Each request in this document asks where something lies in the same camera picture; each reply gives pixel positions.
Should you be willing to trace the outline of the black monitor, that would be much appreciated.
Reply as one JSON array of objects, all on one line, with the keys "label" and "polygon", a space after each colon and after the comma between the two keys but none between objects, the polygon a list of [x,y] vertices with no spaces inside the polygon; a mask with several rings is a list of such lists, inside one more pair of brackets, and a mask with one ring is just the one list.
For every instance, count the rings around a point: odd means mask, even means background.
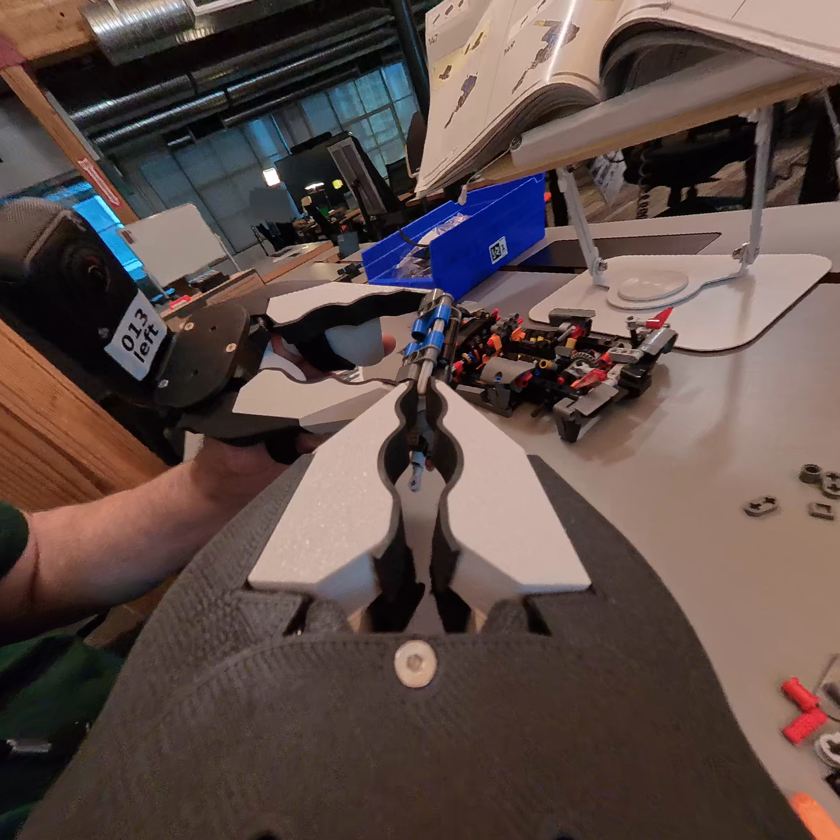
[{"label": "black monitor", "polygon": [[403,202],[375,168],[361,142],[348,132],[324,134],[296,146],[277,164],[280,179],[300,203],[309,187],[322,183],[332,205],[345,203],[351,194],[369,217],[403,210]]}]

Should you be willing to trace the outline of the orange curved lego piece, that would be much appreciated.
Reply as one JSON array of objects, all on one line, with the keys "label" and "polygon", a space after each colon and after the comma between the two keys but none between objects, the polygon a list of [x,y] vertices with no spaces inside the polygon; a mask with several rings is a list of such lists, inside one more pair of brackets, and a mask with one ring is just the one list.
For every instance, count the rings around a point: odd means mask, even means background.
[{"label": "orange curved lego piece", "polygon": [[788,802],[812,839],[840,838],[839,825],[811,796],[795,793],[788,797]]}]

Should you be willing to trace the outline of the whiteboard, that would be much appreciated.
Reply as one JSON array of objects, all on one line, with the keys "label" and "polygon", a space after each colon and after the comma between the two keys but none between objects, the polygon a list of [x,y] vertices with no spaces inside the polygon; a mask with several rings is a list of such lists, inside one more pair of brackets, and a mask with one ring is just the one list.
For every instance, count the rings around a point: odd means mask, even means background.
[{"label": "whiteboard", "polygon": [[230,257],[192,203],[127,224],[118,235],[160,288]]}]

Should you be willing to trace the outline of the large lego car chassis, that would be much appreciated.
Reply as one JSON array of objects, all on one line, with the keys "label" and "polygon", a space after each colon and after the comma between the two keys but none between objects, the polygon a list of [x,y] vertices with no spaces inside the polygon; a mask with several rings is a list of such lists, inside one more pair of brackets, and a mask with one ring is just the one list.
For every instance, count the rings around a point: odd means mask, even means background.
[{"label": "large lego car chassis", "polygon": [[587,309],[553,309],[548,327],[472,302],[460,310],[451,387],[503,417],[530,404],[532,417],[551,415],[569,444],[609,405],[644,394],[678,338],[669,325],[672,307],[629,316],[626,337],[595,331],[595,312]]}]

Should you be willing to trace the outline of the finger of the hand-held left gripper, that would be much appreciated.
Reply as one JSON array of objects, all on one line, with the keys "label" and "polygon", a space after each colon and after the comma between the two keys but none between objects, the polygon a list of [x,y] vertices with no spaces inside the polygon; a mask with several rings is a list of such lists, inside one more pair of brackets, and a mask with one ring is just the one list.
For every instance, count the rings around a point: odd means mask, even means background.
[{"label": "finger of the hand-held left gripper", "polygon": [[348,383],[332,376],[298,381],[285,371],[268,369],[241,387],[232,411],[296,422],[315,434],[338,433],[362,417],[361,426],[393,433],[397,415],[392,389],[383,381]]},{"label": "finger of the hand-held left gripper", "polygon": [[273,297],[266,317],[278,330],[328,330],[360,326],[416,312],[425,289],[331,282]]}]

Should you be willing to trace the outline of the small lego gearbox assembly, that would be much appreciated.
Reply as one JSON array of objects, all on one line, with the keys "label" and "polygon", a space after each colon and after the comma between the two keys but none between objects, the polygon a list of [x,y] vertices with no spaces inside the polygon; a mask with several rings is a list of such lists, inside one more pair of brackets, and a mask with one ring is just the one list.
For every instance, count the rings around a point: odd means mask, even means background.
[{"label": "small lego gearbox assembly", "polygon": [[427,392],[431,382],[448,385],[452,380],[455,349],[462,311],[452,295],[435,288],[421,300],[404,349],[399,382],[409,384],[403,405],[410,476],[408,488],[417,493],[424,472],[432,464],[434,419],[427,416]]}]

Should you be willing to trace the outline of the person's left hand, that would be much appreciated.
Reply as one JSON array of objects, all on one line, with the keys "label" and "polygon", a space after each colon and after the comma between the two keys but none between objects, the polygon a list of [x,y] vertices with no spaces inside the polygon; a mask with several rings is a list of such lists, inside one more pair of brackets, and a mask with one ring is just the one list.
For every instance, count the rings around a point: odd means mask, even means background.
[{"label": "person's left hand", "polygon": [[191,486],[216,509],[238,510],[289,469],[264,443],[233,446],[205,437],[188,462]]}]

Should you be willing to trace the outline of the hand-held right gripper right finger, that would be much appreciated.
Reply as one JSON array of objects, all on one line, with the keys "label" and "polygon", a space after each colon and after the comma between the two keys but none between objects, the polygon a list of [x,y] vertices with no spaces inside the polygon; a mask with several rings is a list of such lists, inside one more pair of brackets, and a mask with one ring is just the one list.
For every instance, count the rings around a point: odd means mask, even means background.
[{"label": "hand-held right gripper right finger", "polygon": [[588,590],[590,575],[524,449],[435,381],[427,419],[445,482],[430,560],[444,630],[467,632],[499,602]]}]

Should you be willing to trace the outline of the blue plastic bin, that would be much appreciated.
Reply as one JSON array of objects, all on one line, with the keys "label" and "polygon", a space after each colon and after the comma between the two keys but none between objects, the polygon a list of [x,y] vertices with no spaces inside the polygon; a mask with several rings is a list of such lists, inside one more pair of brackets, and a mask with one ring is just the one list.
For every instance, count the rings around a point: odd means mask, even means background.
[{"label": "blue plastic bin", "polygon": [[544,175],[468,192],[446,202],[362,254],[371,285],[439,288],[461,299],[540,241],[545,232]]}]

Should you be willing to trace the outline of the person's left forearm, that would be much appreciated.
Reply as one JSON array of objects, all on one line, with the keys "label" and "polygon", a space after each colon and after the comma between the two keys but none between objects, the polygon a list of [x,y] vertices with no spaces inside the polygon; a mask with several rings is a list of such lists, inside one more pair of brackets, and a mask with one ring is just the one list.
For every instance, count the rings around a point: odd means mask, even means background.
[{"label": "person's left forearm", "polygon": [[224,517],[198,459],[131,490],[17,516],[2,549],[2,644],[107,611],[184,568]]}]

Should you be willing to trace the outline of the wooden beam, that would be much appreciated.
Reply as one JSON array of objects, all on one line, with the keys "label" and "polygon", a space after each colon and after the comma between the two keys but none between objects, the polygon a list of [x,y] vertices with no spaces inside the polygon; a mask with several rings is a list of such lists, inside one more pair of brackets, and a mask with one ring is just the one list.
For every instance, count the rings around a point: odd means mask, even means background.
[{"label": "wooden beam", "polygon": [[1,75],[12,93],[56,142],[79,174],[109,205],[118,220],[126,225],[139,221],[140,217],[107,177],[95,154],[80,135],[71,128],[68,117],[49,100],[46,91],[37,83],[29,70],[24,65],[8,66],[2,69]]}]

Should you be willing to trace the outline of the lego instruction booklet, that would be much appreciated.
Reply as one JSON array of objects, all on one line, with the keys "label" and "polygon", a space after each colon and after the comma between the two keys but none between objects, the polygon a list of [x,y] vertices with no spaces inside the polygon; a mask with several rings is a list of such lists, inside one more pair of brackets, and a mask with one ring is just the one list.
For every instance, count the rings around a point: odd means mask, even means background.
[{"label": "lego instruction booklet", "polygon": [[514,176],[801,72],[838,73],[838,2],[441,2],[425,17],[418,195]]}]

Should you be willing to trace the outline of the white book stand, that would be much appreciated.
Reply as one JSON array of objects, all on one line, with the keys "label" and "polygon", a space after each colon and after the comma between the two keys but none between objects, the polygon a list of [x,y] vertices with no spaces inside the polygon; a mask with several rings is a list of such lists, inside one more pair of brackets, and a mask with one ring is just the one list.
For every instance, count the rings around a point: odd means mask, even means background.
[{"label": "white book stand", "polygon": [[769,59],[727,63],[708,60],[695,69],[654,81],[570,117],[525,132],[511,146],[517,174],[583,161],[624,144],[636,144],[711,120],[758,112],[758,160],[749,217],[735,214],[713,243],[718,252],[695,255],[620,255],[601,259],[570,173],[563,174],[573,228],[585,271],[536,303],[529,317],[549,321],[560,308],[595,311],[594,325],[627,332],[627,317],[673,307],[678,346],[696,352],[733,350],[755,340],[833,268],[816,253],[819,227],[794,211],[789,233],[781,217],[763,222],[770,164],[772,106],[822,88],[836,70],[802,70]]}]

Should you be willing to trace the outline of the metal ventilation duct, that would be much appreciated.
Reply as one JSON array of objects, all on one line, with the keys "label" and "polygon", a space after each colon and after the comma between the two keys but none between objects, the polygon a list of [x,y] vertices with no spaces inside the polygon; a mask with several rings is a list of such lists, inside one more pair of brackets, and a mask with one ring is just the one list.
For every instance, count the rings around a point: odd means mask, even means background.
[{"label": "metal ventilation duct", "polygon": [[193,6],[186,1],[86,2],[79,10],[99,50],[114,65],[148,55],[150,48],[195,24]]}]

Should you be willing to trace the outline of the dark grey angled lego connector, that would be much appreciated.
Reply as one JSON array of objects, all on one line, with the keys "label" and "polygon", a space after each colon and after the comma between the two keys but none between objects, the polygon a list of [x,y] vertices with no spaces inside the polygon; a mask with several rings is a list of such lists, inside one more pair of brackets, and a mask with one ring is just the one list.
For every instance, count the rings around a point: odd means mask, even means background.
[{"label": "dark grey angled lego connector", "polygon": [[837,470],[823,469],[815,464],[805,464],[800,468],[798,479],[802,483],[818,489],[826,498],[838,500],[840,497],[840,475]]}]

